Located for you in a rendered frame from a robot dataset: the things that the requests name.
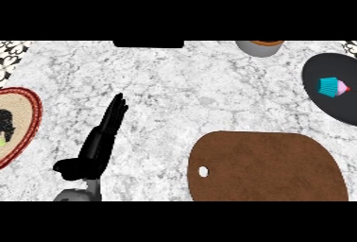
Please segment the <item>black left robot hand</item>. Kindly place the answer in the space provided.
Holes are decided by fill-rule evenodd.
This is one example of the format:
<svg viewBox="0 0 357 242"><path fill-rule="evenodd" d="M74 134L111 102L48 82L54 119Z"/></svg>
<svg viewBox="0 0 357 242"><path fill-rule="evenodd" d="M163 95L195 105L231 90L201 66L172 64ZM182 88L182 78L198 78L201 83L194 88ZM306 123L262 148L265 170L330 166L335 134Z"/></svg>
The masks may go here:
<svg viewBox="0 0 357 242"><path fill-rule="evenodd" d="M79 157L60 160L54 165L54 170L63 174L67 181L101 178L111 160L116 136L127 110L126 99L123 94L119 94L107 109L101 124L89 133Z"/></svg>

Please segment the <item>black appliance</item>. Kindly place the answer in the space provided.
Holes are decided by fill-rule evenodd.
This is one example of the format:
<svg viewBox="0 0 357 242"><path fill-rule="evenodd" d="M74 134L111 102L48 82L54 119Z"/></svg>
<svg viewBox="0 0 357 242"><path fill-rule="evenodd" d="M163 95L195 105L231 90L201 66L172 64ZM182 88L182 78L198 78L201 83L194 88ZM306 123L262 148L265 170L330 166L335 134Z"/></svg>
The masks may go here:
<svg viewBox="0 0 357 242"><path fill-rule="evenodd" d="M120 41L116 40L117 47L132 48L184 48L184 41Z"/></svg>

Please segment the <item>blue pink cupcake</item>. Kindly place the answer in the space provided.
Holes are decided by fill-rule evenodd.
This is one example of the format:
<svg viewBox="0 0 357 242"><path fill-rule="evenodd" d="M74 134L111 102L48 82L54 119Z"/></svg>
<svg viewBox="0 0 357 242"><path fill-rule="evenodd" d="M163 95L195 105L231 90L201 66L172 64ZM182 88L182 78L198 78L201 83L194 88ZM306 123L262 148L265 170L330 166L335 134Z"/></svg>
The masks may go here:
<svg viewBox="0 0 357 242"><path fill-rule="evenodd" d="M333 98L350 92L352 88L337 78L322 78L319 80L319 93Z"/></svg>

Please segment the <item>beige red-rimmed placemat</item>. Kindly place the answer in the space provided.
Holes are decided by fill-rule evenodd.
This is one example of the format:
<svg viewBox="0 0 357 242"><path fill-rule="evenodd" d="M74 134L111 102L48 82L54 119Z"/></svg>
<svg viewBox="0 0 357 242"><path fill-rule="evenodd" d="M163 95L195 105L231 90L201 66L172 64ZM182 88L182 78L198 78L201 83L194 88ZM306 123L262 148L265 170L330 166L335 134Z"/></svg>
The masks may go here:
<svg viewBox="0 0 357 242"><path fill-rule="evenodd" d="M23 87L0 89L0 169L15 160L39 131L42 101Z"/></svg>

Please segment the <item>black round pan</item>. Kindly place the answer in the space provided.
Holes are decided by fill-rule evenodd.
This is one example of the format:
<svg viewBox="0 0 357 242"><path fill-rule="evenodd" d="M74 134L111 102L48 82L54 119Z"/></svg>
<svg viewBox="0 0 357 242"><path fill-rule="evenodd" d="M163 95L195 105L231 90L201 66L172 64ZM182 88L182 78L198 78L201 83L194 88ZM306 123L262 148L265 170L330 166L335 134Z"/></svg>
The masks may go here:
<svg viewBox="0 0 357 242"><path fill-rule="evenodd" d="M304 64L302 77L306 92L319 108L335 119L357 126L357 60L337 53L318 54ZM319 93L322 78L335 78L346 84L340 96Z"/></svg>

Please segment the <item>grey pot with orange rim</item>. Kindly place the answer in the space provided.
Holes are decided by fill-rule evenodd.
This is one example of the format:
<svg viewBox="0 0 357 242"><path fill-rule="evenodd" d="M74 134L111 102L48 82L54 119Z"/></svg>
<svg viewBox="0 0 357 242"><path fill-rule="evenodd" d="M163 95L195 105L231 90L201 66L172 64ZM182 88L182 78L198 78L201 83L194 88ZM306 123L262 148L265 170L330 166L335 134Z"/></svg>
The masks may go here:
<svg viewBox="0 0 357 242"><path fill-rule="evenodd" d="M243 52L253 57L266 58L276 54L284 41L237 41Z"/></svg>

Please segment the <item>black white patterned cloth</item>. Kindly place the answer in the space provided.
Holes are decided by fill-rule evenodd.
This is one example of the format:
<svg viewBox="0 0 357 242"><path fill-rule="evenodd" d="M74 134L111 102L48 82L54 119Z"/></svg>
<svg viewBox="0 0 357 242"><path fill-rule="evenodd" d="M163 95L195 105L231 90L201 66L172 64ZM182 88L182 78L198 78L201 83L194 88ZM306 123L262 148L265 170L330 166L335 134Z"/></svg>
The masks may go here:
<svg viewBox="0 0 357 242"><path fill-rule="evenodd" d="M0 89L14 73L33 41L0 41Z"/></svg>
<svg viewBox="0 0 357 242"><path fill-rule="evenodd" d="M357 41L343 41L344 52L357 59Z"/></svg>

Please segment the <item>brown wooden cutting board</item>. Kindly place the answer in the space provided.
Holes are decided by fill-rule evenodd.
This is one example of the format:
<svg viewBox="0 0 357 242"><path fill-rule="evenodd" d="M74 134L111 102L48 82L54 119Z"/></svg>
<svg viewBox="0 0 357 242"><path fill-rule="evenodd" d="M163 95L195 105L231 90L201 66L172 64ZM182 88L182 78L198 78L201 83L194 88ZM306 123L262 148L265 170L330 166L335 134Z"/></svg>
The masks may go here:
<svg viewBox="0 0 357 242"><path fill-rule="evenodd" d="M349 200L333 155L296 133L206 134L192 147L188 178L194 200Z"/></svg>

